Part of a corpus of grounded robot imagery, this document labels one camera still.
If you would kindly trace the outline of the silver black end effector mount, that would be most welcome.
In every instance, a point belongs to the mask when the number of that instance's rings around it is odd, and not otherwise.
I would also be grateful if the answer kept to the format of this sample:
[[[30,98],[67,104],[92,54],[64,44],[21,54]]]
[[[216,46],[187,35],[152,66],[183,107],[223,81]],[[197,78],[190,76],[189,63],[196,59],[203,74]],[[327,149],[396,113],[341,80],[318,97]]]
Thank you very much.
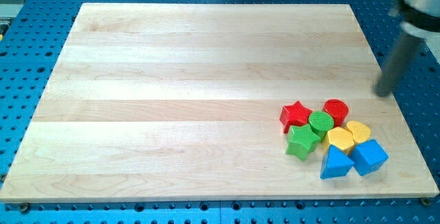
[[[426,39],[439,34],[439,0],[395,0],[389,15],[401,18],[399,36]]]

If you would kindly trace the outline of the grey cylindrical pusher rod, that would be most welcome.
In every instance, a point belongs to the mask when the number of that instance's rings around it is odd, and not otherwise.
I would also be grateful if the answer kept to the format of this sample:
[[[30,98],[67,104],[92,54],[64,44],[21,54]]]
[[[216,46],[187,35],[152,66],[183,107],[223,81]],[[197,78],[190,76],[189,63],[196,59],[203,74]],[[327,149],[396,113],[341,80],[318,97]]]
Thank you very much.
[[[402,32],[388,54],[382,73],[373,88],[378,97],[388,97],[397,87],[418,54],[423,39]]]

